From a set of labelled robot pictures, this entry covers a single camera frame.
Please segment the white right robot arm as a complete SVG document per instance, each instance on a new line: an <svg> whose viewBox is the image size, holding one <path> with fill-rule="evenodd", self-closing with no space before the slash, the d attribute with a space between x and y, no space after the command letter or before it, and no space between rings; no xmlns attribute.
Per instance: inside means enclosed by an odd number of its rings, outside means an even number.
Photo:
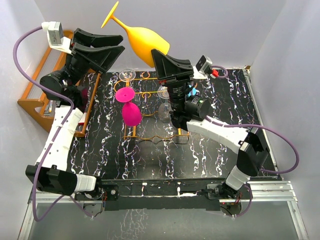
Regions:
<svg viewBox="0 0 320 240"><path fill-rule="evenodd" d="M210 58L202 56L196 66L189 60L173 58L157 49L151 50L158 82L167 88L171 110L170 120L176 128L204 135L237 154L236 165L218 187L218 193L233 199L241 187L261 170L270 149L260 126L235 127L209 117L211 103L199 95L191 95L194 71L216 79L226 78L227 69L220 75Z"/></svg>

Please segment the pink plastic wine glass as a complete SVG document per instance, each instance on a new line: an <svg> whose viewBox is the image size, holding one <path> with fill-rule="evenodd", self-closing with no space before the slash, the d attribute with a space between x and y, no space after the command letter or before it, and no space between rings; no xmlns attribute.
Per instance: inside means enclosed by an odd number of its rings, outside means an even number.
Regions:
<svg viewBox="0 0 320 240"><path fill-rule="evenodd" d="M135 97L135 91L131 87L123 87L119 89L115 98L118 102L123 103L122 118L126 125L137 126L142 121L142 114L139 107L132 102Z"/></svg>

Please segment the orange plastic wine glass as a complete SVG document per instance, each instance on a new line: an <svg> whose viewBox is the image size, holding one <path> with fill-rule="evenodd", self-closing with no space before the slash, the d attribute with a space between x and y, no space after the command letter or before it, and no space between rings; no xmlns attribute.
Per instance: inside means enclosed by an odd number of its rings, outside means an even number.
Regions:
<svg viewBox="0 0 320 240"><path fill-rule="evenodd" d="M117 1L106 18L104 19L101 29L108 23L110 19L114 20L120 27L122 27L128 37L128 41L134 53L149 67L154 68L154 60L152 57L152 50L156 49L162 54L166 55L169 52L170 44L162 38L155 31L145 27L132 27L124 24L117 17L114 12L119 4Z"/></svg>

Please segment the clear wine glass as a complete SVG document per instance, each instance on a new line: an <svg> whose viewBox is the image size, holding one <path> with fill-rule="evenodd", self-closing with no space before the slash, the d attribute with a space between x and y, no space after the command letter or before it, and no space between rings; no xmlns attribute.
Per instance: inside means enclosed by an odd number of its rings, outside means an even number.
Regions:
<svg viewBox="0 0 320 240"><path fill-rule="evenodd" d="M125 83L126 87L133 87L136 72L133 69L124 69L118 74L119 80Z"/></svg>
<svg viewBox="0 0 320 240"><path fill-rule="evenodd" d="M171 122L171 114L172 111L171 104L169 103L169 92L166 86L160 86L157 90L157 95L160 99L164 100L164 102L158 108L158 117L161 122L164 124L169 124Z"/></svg>

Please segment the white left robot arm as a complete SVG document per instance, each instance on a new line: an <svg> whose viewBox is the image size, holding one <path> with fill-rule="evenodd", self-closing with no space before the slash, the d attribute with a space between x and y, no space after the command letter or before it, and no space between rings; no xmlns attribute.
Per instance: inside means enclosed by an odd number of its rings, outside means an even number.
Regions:
<svg viewBox="0 0 320 240"><path fill-rule="evenodd" d="M46 98L57 106L45 147L35 165L28 165L26 176L39 191L69 196L86 192L93 200L103 195L102 185L90 175L67 172L67 160L75 131L88 102L88 88L79 81L89 70L106 73L125 50L121 35L92 34L80 28L72 38L64 36L59 27L46 30L50 47L66 53L60 70L44 75L39 83Z"/></svg>

